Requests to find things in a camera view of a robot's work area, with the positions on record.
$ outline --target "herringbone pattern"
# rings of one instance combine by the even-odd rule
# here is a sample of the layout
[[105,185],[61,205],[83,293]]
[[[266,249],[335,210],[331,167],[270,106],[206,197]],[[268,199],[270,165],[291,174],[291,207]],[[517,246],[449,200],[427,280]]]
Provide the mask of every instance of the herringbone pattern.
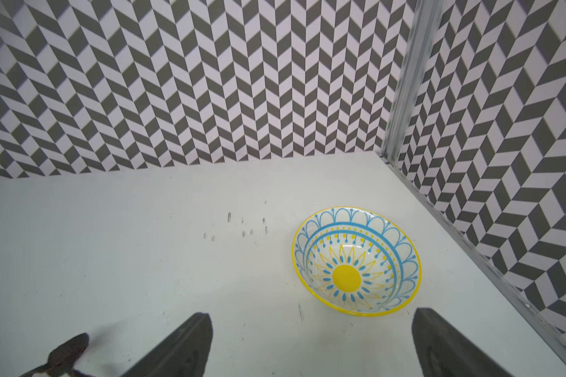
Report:
[[566,0],[448,0],[398,167],[566,336]]
[[0,177],[373,150],[414,9],[0,3]]

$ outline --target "wall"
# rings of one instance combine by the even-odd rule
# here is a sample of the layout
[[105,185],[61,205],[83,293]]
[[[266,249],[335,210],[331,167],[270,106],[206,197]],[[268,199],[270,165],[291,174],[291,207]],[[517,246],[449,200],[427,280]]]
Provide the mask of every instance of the wall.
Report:
[[448,0],[398,167],[566,339],[566,0]]
[[373,150],[416,0],[0,3],[0,177]]

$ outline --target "blue floral pattern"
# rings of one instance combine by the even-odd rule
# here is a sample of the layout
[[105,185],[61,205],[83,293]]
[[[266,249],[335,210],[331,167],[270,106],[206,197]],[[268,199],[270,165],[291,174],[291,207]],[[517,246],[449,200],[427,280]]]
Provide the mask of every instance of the blue floral pattern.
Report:
[[[293,259],[317,298],[355,315],[400,309],[421,280],[419,256],[407,236],[382,216],[352,207],[326,209],[307,219],[296,233]],[[338,268],[356,275],[352,286],[336,285]]]

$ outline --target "chevron patterned wall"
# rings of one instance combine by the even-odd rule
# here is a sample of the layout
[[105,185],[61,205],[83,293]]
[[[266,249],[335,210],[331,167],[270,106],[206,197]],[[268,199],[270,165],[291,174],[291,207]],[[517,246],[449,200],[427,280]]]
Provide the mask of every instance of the chevron patterned wall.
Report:
[[377,149],[415,5],[0,1],[0,177]]
[[566,339],[566,0],[447,0],[398,167]]

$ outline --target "metal frame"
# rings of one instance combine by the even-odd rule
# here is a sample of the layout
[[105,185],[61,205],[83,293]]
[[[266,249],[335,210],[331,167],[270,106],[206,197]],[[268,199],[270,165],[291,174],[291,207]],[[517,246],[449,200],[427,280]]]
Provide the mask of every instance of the metal frame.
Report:
[[407,186],[409,191],[421,202],[421,204],[430,212],[430,214],[438,221],[444,230],[453,238],[453,240],[468,254],[469,258],[480,268],[480,270],[488,277],[488,279],[497,287],[502,295],[509,301],[511,305],[524,317],[531,327],[543,338],[545,343],[559,356],[566,364],[566,341],[561,338],[561,334],[553,327],[539,311],[522,295],[520,291],[510,284],[503,274],[489,261],[480,254],[475,246],[463,237],[463,234],[457,230],[451,222],[449,222],[427,198],[419,192],[419,190],[402,175],[400,170],[391,166],[386,162],[388,168]]
[[443,8],[444,0],[421,0],[417,4],[415,19],[408,36],[407,54],[402,62],[398,90],[390,110],[390,121],[381,143],[380,156],[393,165],[400,154],[404,133],[411,119]]
[[497,287],[502,295],[524,317],[531,327],[543,338],[551,349],[566,364],[566,341],[539,311],[511,285],[505,276],[486,258],[476,251],[475,246],[449,222],[425,196],[396,168],[405,132],[410,122],[413,108],[430,57],[434,37],[438,31],[445,0],[421,0],[415,11],[415,19],[408,37],[407,54],[401,67],[401,78],[390,112],[390,121],[381,144],[380,157],[400,181],[440,223],[444,230],[468,254],[475,265]]

